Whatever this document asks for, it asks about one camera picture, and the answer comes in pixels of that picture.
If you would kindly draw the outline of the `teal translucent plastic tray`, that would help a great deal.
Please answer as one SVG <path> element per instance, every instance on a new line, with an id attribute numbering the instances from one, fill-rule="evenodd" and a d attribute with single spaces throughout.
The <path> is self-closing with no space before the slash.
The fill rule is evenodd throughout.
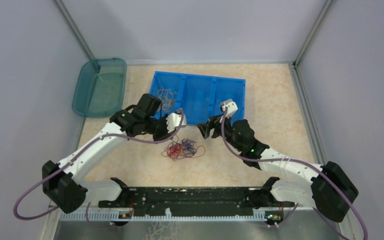
<path id="1" fill-rule="evenodd" d="M 93 59 L 80 70 L 72 110 L 84 118 L 109 118 L 122 108 L 127 64 L 121 58 Z"/>

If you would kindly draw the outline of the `aluminium frame rail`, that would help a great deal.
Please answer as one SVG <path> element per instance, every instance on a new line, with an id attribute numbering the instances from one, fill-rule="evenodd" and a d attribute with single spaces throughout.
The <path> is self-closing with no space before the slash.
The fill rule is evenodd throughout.
<path id="1" fill-rule="evenodd" d="M 286 183 L 263 187 L 124 187 L 120 196 L 87 208 L 75 202 L 61 218 L 66 221 L 231 222 L 253 221 L 270 225 L 285 219 L 282 208 L 315 208 L 327 219 L 341 222 L 347 205 L 337 195 L 315 201 L 307 189 Z"/>

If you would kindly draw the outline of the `blue three-compartment bin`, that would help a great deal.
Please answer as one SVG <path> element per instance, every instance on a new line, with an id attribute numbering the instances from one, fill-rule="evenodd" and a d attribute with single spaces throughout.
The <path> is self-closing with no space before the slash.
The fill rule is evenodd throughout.
<path id="1" fill-rule="evenodd" d="M 156 71 L 149 93 L 162 102 L 157 119 L 182 108 L 189 125 L 204 123 L 222 114 L 220 104 L 228 99 L 238 106 L 232 122 L 245 115 L 246 80 L 241 78 Z"/>

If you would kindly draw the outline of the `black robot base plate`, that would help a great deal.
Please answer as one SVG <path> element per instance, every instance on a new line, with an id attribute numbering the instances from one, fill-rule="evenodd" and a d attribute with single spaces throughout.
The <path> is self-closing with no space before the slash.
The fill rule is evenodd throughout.
<path id="1" fill-rule="evenodd" d="M 100 208 L 125 208 L 127 221 L 256 221 L 280 223 L 285 208 L 261 187 L 124 187 Z"/>

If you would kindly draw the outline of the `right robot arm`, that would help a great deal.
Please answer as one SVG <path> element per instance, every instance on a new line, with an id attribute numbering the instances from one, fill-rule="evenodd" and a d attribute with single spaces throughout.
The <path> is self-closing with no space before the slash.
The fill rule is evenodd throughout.
<path id="1" fill-rule="evenodd" d="M 295 202 L 315 208 L 327 219 L 341 223 L 350 203 L 359 191 L 344 170 L 335 162 L 315 164 L 288 157 L 255 137 L 246 119 L 234 123 L 221 115 L 210 117 L 197 128 L 204 139 L 222 137 L 236 150 L 243 162 L 261 171 L 273 172 L 286 180 L 270 180 L 261 199 L 267 206 L 278 202 Z"/>

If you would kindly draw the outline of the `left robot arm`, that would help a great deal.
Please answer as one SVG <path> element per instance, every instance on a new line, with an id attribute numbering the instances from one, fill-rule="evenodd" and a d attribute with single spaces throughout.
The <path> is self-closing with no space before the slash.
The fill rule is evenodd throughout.
<path id="1" fill-rule="evenodd" d="M 145 93 L 137 104 L 117 111 L 109 122 L 87 143 L 57 163 L 51 160 L 42 167 L 42 190 L 64 213 L 76 211 L 83 204 L 108 201 L 118 207 L 129 203 L 130 193 L 119 179 L 85 181 L 88 173 L 107 155 L 128 141 L 159 144 L 171 140 L 186 125 L 182 109 L 160 118 L 155 114 L 162 101 Z M 151 135 L 141 140 L 139 135 Z"/>

